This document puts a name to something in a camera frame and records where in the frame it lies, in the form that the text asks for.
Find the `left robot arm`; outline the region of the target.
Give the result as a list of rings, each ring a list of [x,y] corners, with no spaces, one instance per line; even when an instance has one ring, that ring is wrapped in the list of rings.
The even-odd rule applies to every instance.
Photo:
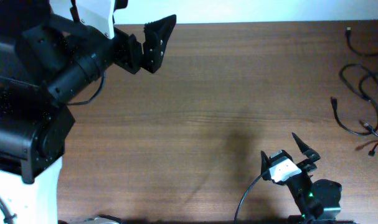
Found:
[[[163,62],[176,15],[144,25],[139,42],[115,26],[126,0],[0,1],[0,223],[57,223],[57,184],[70,107],[117,65]]]

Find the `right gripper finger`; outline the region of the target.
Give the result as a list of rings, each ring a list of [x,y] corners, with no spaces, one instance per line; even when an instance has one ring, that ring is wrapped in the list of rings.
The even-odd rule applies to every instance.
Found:
[[[261,176],[263,180],[271,180],[271,174],[269,171],[270,160],[264,151],[261,151]]]
[[[297,144],[297,146],[299,147],[301,153],[303,155],[306,155],[306,156],[312,156],[313,154],[316,154],[316,151],[314,149],[312,149],[311,147],[309,147],[309,145],[307,145],[305,142],[303,142],[297,134],[295,133],[292,133],[292,136]]]

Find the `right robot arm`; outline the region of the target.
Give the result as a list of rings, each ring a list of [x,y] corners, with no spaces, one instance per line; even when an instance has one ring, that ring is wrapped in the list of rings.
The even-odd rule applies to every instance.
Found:
[[[292,136],[306,159],[294,163],[292,157],[284,150],[271,156],[262,151],[262,179],[288,187],[300,211],[299,215],[290,215],[288,223],[336,223],[336,216],[341,211],[339,202],[342,185],[328,179],[313,182],[309,173],[317,169],[315,162],[321,157],[295,133]]]

